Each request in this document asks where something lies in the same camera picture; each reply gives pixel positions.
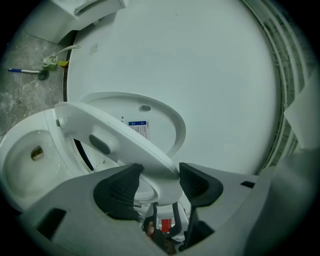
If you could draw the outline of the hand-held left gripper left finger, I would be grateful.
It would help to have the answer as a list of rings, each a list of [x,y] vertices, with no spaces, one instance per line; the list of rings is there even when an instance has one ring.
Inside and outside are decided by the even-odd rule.
[[[133,208],[143,169],[130,164],[69,179],[19,222],[48,256],[162,256]]]

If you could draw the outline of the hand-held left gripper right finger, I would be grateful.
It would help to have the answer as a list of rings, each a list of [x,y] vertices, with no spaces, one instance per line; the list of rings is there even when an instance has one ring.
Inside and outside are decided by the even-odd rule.
[[[191,204],[184,256],[244,256],[265,204],[274,167],[259,175],[180,163],[180,185]]]

